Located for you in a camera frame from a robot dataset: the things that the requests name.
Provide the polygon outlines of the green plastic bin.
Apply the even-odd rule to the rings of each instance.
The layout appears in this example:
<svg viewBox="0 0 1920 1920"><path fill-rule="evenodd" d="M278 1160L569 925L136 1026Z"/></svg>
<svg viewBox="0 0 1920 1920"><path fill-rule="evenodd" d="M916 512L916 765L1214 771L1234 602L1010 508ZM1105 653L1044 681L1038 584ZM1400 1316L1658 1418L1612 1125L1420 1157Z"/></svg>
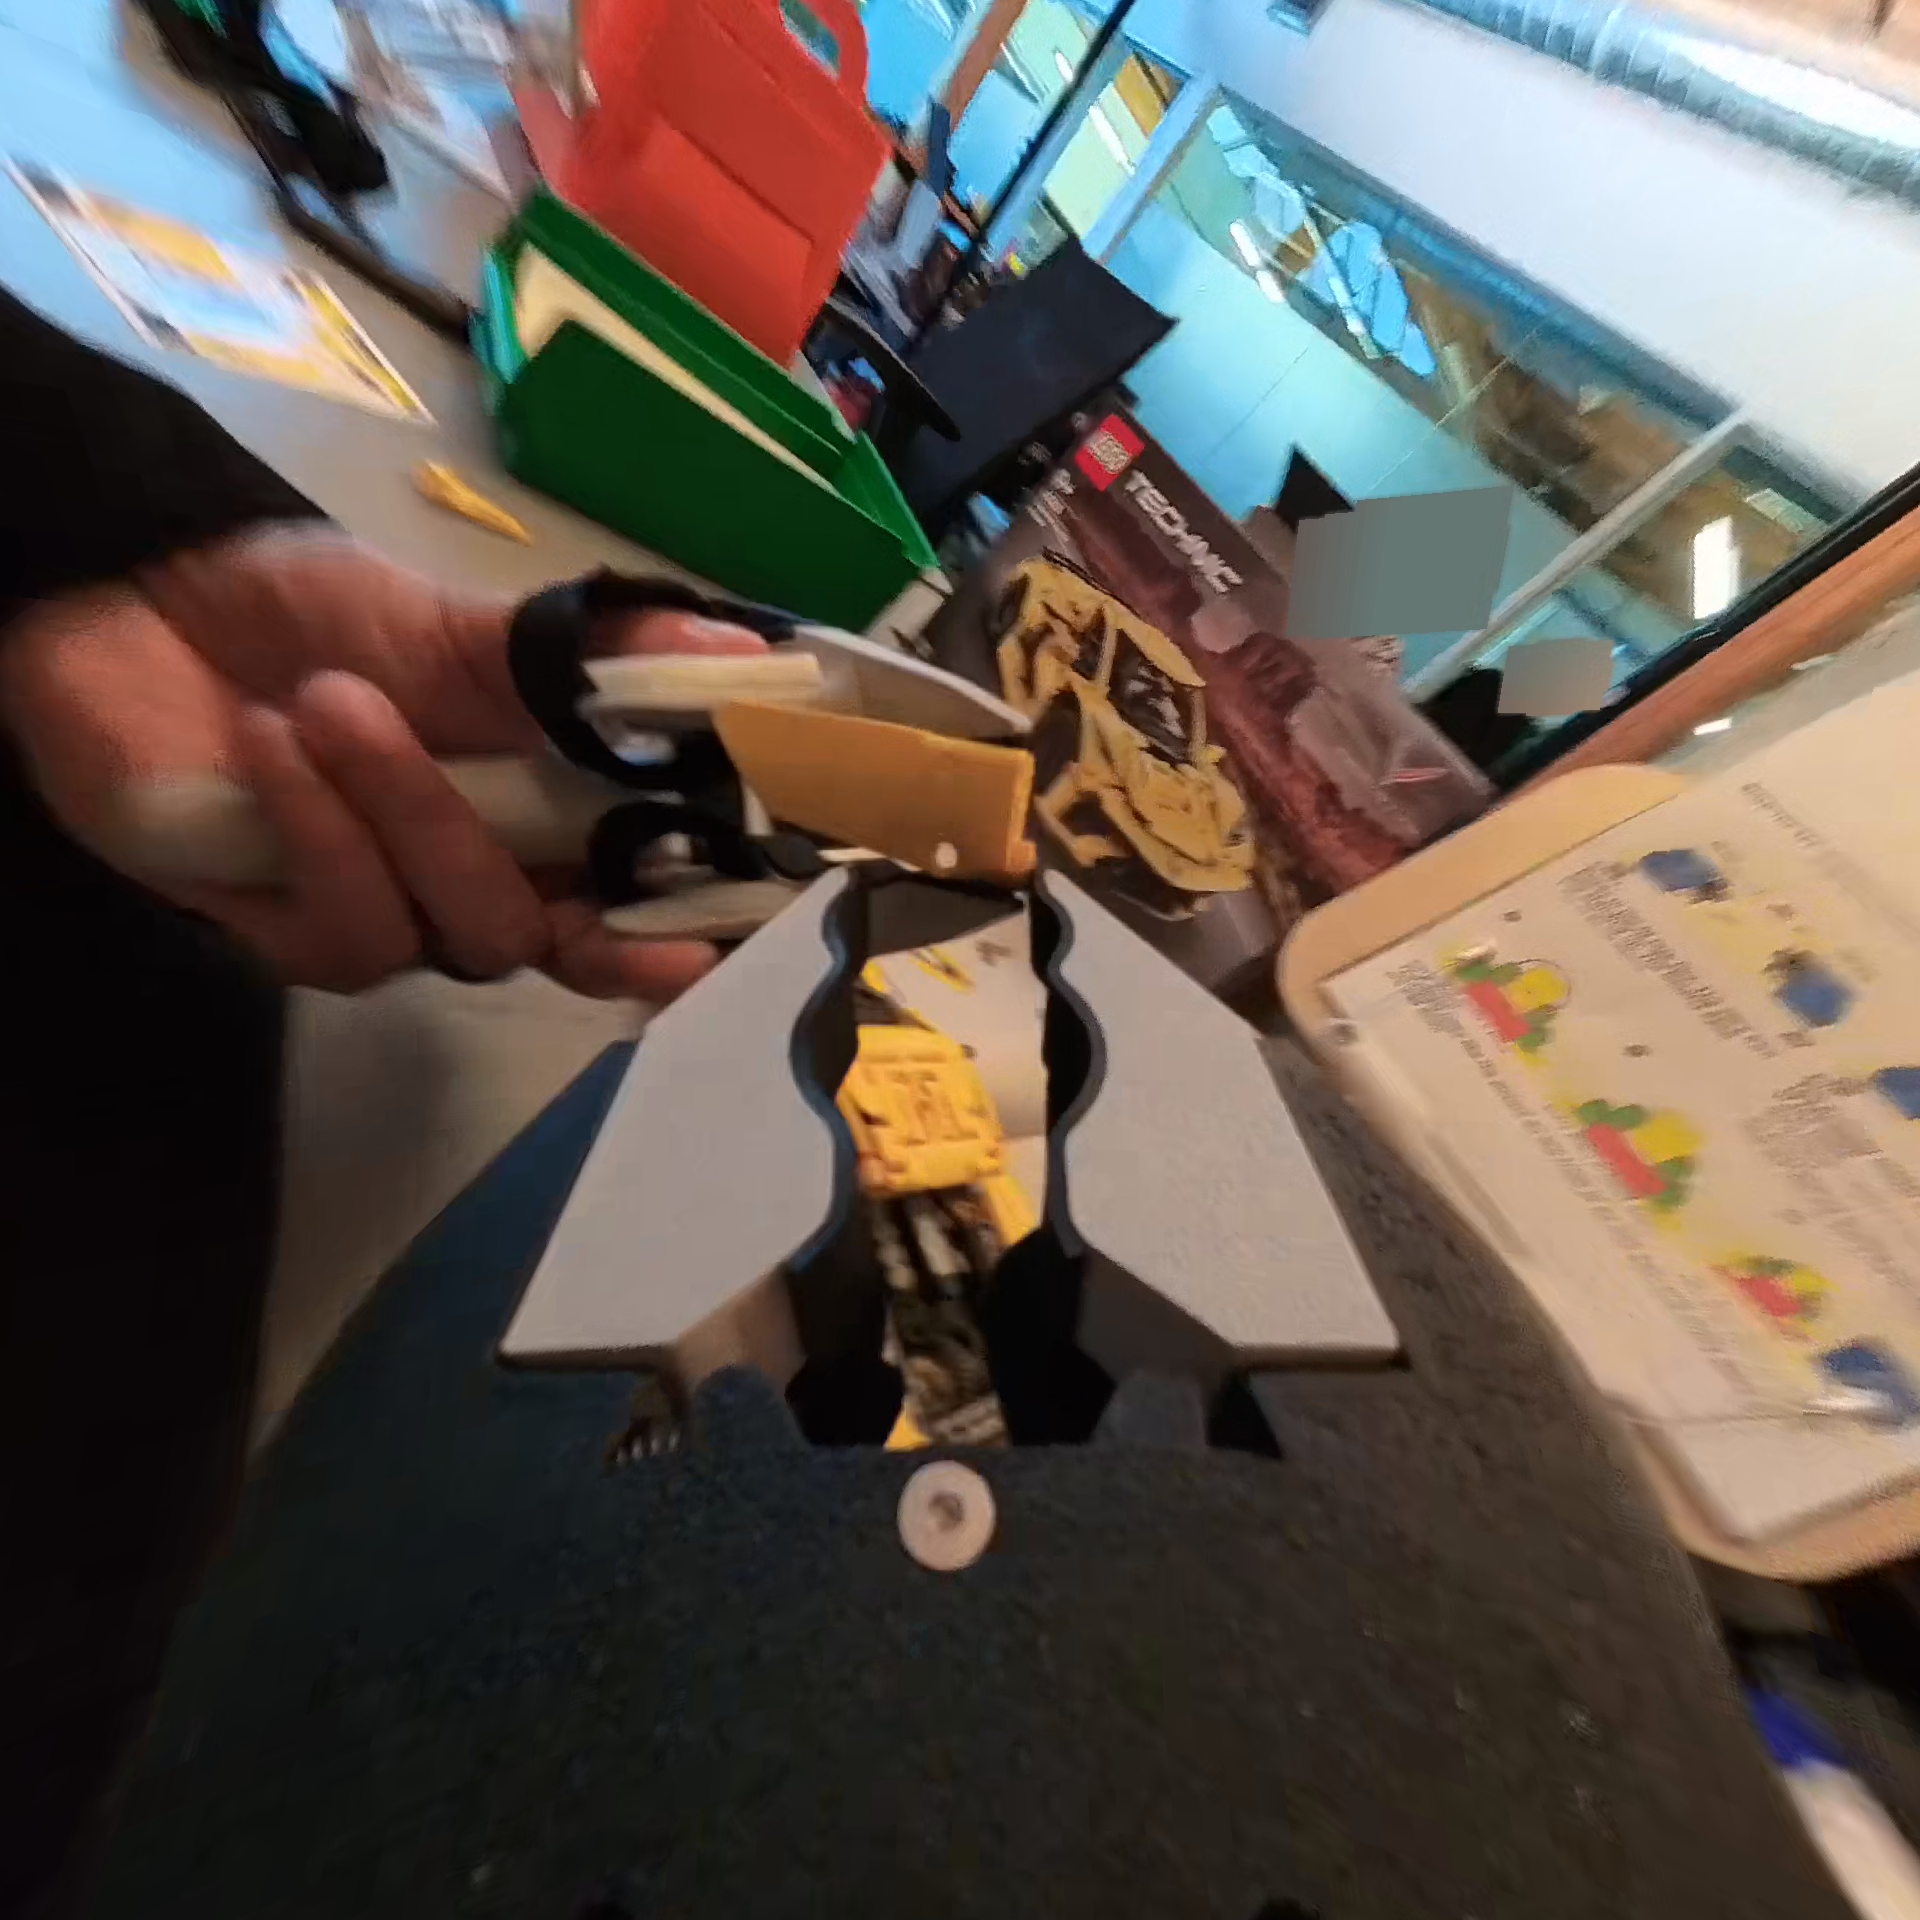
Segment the green plastic bin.
<svg viewBox="0 0 1920 1920"><path fill-rule="evenodd" d="M470 353L505 470L690 576L857 634L938 570L828 398L546 188L482 258Z"/></svg>

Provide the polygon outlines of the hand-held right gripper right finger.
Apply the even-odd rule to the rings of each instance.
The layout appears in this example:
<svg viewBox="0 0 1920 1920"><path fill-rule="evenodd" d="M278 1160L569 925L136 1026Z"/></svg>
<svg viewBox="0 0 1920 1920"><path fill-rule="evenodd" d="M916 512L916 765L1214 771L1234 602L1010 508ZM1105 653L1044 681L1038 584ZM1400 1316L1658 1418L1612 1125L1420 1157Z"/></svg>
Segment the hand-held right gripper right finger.
<svg viewBox="0 0 1920 1920"><path fill-rule="evenodd" d="M1377 1366L1402 1333L1259 1035L1070 878L1032 897L1046 1012L1089 1045L1046 1122L1072 1344L1112 1378Z"/></svg>

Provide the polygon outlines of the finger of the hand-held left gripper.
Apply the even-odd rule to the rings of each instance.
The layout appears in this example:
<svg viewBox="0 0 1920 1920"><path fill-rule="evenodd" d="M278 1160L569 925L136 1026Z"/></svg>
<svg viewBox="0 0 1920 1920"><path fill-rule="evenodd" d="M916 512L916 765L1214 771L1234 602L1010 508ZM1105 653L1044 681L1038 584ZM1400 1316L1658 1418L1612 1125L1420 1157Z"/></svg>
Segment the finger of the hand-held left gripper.
<svg viewBox="0 0 1920 1920"><path fill-rule="evenodd" d="M726 705L869 717L984 742L1017 742L1029 720L997 696L893 648L801 627L748 656L660 653L586 665L580 717L605 741L709 732Z"/></svg>
<svg viewBox="0 0 1920 1920"><path fill-rule="evenodd" d="M867 953L900 953L965 939L1025 912L1017 889L984 880L944 880L921 872L828 872L795 880L704 880L602 912L629 941L740 944L794 904L844 897Z"/></svg>

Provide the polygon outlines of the yellow brick panel piece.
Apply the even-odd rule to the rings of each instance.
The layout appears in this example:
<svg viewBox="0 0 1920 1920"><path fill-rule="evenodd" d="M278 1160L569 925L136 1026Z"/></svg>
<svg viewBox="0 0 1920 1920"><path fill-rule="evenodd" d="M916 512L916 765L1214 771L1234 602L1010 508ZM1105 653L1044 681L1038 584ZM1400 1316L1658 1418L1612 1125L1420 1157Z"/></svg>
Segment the yellow brick panel piece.
<svg viewBox="0 0 1920 1920"><path fill-rule="evenodd" d="M780 826L948 880L1021 885L1038 867L1026 749L756 702L710 724Z"/></svg>

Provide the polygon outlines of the dark sherpa-lined jacket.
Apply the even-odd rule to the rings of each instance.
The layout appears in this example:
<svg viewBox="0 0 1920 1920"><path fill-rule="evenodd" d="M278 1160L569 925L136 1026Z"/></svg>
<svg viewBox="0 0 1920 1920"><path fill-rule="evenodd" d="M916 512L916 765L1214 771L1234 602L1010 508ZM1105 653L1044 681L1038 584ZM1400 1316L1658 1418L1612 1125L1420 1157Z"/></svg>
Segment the dark sherpa-lined jacket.
<svg viewBox="0 0 1920 1920"><path fill-rule="evenodd" d="M283 995L4 820L3 1910L68 1916L242 1474Z"/></svg>

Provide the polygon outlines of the toy car box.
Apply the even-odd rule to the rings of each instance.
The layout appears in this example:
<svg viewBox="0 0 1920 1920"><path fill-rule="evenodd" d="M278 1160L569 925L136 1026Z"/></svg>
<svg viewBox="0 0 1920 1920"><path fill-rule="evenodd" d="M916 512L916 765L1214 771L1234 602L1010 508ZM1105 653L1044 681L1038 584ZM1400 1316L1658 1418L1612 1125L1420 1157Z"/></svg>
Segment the toy car box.
<svg viewBox="0 0 1920 1920"><path fill-rule="evenodd" d="M1032 832L1202 988L1486 811L1392 640L1294 640L1288 579L1112 408L914 638L1032 726Z"/></svg>

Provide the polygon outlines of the yellow printed leaflet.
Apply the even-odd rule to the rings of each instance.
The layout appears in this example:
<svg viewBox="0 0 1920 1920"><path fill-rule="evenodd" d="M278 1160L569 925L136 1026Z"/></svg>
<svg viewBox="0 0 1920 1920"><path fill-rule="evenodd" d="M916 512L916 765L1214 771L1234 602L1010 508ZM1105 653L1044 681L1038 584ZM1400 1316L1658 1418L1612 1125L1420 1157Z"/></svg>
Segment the yellow printed leaflet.
<svg viewBox="0 0 1920 1920"><path fill-rule="evenodd" d="M433 425L350 307L296 261L36 162L6 161L6 177L142 342L371 417Z"/></svg>

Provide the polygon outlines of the silver spiral duct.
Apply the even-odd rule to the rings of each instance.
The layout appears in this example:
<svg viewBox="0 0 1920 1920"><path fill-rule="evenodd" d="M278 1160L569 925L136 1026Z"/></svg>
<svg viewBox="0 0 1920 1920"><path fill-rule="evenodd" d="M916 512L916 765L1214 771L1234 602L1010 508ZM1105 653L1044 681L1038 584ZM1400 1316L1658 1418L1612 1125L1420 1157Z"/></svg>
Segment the silver spiral duct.
<svg viewBox="0 0 1920 1920"><path fill-rule="evenodd" d="M1683 4L1418 3L1418 12L1680 113L1851 193L1918 208L1916 75L1866 48Z"/></svg>

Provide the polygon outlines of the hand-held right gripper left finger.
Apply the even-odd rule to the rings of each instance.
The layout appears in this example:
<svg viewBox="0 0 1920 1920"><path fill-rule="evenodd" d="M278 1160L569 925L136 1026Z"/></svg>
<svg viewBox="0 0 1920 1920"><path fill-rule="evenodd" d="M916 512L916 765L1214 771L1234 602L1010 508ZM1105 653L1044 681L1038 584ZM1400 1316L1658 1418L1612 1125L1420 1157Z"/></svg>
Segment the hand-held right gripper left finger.
<svg viewBox="0 0 1920 1920"><path fill-rule="evenodd" d="M500 1342L512 1366L706 1378L802 1366L784 1264L828 1224L829 1122L801 1017L836 972L816 880L643 1032Z"/></svg>

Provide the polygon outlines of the red carry bag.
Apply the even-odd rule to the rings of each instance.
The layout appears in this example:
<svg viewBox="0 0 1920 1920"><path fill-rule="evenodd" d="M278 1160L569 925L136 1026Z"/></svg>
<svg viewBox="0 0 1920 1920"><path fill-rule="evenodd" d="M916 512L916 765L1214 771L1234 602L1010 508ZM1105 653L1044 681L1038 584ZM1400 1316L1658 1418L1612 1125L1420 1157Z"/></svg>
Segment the red carry bag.
<svg viewBox="0 0 1920 1920"><path fill-rule="evenodd" d="M576 96L520 61L541 180L755 349L787 365L824 312L893 142L869 104L857 4L582 4Z"/></svg>

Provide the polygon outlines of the yellow brick toy car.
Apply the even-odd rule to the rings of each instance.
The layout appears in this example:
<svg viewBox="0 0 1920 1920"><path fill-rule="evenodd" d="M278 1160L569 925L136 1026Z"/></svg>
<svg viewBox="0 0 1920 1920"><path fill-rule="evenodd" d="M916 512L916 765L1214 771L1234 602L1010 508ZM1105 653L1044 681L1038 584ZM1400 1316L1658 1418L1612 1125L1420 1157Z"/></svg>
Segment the yellow brick toy car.
<svg viewBox="0 0 1920 1920"><path fill-rule="evenodd" d="M900 1380L884 1445L1001 1450L1010 1432L984 1316L1001 1259L1040 1225L1038 1193L976 1050L916 1011L877 958L854 980L836 1108L880 1270L880 1361Z"/></svg>

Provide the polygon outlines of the black office chair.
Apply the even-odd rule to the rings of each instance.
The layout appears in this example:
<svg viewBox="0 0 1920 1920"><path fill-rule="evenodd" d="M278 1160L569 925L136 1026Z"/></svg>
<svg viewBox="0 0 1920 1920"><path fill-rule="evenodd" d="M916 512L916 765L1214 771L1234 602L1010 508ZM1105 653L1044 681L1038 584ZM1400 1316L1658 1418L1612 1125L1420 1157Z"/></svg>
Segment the black office chair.
<svg viewBox="0 0 1920 1920"><path fill-rule="evenodd" d="M1067 450L1075 421L1123 396L1174 326L1070 241L906 349L841 298L806 345L840 348L877 374L861 433L938 545L973 498L1005 508L1029 492Z"/></svg>

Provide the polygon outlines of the grey desk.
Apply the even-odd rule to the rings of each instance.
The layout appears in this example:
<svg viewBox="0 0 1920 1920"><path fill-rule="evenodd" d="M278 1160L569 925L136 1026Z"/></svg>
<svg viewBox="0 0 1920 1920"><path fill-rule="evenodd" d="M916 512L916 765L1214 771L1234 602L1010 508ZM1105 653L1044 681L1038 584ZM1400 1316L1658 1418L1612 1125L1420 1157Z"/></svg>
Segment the grey desk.
<svg viewBox="0 0 1920 1920"><path fill-rule="evenodd" d="M333 286L433 414L371 417L142 342L4 177L4 283L54 322L172 378L350 533L450 586L520 597L593 564L664 570L508 481L466 362L274 220L257 162L214 104L179 83L116 4L4 4L4 161L205 233L286 254ZM492 538L421 501L441 462L534 536ZM274 1440L357 1308L410 1243L641 1011L534 977L458 988L405 977L363 1000L297 995L286 1097L286 1217L261 1338L251 1451Z"/></svg>

